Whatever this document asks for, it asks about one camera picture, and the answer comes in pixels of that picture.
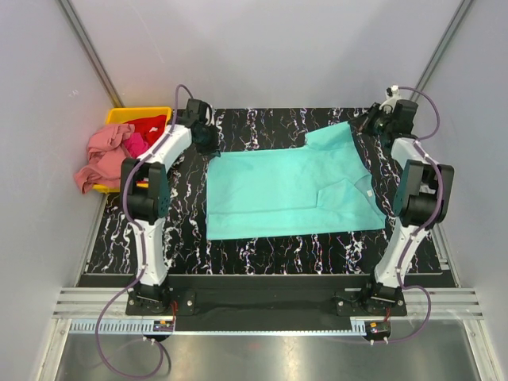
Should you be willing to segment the teal t-shirt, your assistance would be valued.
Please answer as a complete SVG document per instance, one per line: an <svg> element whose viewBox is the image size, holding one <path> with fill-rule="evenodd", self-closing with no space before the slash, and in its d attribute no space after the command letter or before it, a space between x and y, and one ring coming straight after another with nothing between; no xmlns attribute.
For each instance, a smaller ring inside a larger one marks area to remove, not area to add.
<svg viewBox="0 0 508 381"><path fill-rule="evenodd" d="M226 152L208 167L210 241L370 231L385 221L346 122L307 133L298 148Z"/></svg>

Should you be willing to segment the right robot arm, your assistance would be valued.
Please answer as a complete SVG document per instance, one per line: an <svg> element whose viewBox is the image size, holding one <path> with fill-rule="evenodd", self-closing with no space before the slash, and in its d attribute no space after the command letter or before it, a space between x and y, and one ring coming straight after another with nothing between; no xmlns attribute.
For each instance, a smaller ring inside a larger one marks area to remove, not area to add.
<svg viewBox="0 0 508 381"><path fill-rule="evenodd" d="M377 316L405 305L404 279L428 231L442 222L448 211L454 168L439 164L412 134L418 104L406 99L373 104L358 130L379 136L402 168L392 202L395 226L371 279L360 292L360 307Z"/></svg>

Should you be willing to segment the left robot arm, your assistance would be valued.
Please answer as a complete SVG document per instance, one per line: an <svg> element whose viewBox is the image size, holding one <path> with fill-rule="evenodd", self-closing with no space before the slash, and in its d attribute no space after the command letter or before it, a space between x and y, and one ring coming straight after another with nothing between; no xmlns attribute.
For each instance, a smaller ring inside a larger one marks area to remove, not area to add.
<svg viewBox="0 0 508 381"><path fill-rule="evenodd" d="M190 98L171 117L156 143L121 165L121 206L135 236L137 273L128 286L128 313L166 314L176 309L164 263L164 223L171 204L167 173L190 146L203 156L219 156L213 107Z"/></svg>

